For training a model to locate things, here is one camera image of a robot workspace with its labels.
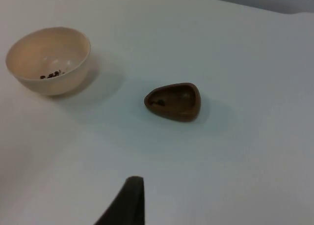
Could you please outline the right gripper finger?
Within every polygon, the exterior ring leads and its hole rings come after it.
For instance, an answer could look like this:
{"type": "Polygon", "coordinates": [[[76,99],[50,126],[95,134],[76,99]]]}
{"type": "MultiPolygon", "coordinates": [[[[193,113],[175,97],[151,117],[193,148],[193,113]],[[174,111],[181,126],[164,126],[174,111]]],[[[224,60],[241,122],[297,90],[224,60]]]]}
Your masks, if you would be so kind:
{"type": "Polygon", "coordinates": [[[140,176],[128,177],[96,225],[144,225],[145,186],[140,176]]]}

